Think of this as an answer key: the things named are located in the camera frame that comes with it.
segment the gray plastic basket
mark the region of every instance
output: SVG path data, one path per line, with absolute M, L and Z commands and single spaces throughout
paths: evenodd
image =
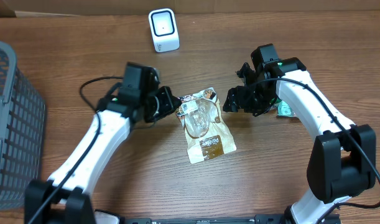
M 40 175 L 45 121 L 45 101 L 0 42 L 0 210 L 21 207 L 25 188 Z

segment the wood grain surface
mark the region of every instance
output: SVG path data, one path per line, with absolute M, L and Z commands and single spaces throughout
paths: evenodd
M 72 153 L 92 119 L 79 86 L 121 76 L 128 61 L 160 70 L 174 95 L 214 87 L 223 104 L 235 75 L 259 45 L 281 58 L 298 57 L 327 98 L 377 135 L 380 171 L 380 11 L 177 15 L 180 48 L 157 54 L 147 16 L 0 19 L 0 40 L 49 107 L 45 180 Z M 114 82 L 85 93 L 96 103 Z M 172 115 L 135 130 L 115 152 L 93 194 L 93 207 L 125 217 L 240 217 L 282 213 L 308 187 L 313 141 L 296 119 L 272 111 L 258 118 L 223 113 L 237 151 L 191 165 L 180 123 Z M 376 203 L 378 184 L 351 202 Z M 343 223 L 380 223 L 380 208 L 343 207 Z M 22 223 L 22 210 L 0 212 L 0 223 Z

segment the white device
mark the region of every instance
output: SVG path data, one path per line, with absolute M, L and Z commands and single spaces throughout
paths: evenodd
M 175 14 L 171 9 L 158 9 L 148 15 L 152 41 L 156 52 L 167 52 L 180 47 Z

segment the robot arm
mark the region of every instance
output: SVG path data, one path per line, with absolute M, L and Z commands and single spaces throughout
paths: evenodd
M 243 109 L 259 116 L 268 111 L 274 98 L 284 100 L 293 109 L 315 143 L 307 168 L 309 189 L 298 202 L 288 207 L 284 216 L 292 224 L 315 224 L 334 204 L 372 188 L 375 174 L 307 88 L 321 98 L 337 121 L 349 130 L 351 137 L 357 139 L 373 165 L 375 133 L 368 125 L 355 126 L 343 116 L 318 90 L 306 67 L 297 58 L 281 60 L 272 44 L 258 47 L 251 58 L 256 71 L 245 63 L 237 72 L 244 86 L 229 90 L 223 111 Z M 291 80 L 307 85 L 307 88 L 289 82 Z M 341 158 L 341 150 L 350 151 L 350 156 Z
M 24 202 L 25 223 L 119 223 L 113 215 L 94 213 L 90 195 L 114 151 L 129 136 L 136 122 L 154 123 L 181 105 L 169 87 L 158 86 L 156 69 L 127 64 L 123 82 L 115 84 L 99 100 L 97 114 L 72 155 L 46 183 L 33 180 L 28 185 Z M 64 211 L 50 208 L 52 203 L 59 202 L 65 203 Z

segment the plastic package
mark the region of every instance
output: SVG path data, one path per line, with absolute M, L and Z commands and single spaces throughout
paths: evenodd
M 233 136 L 221 119 L 220 102 L 213 88 L 180 100 L 176 115 L 184 128 L 192 164 L 236 150 Z

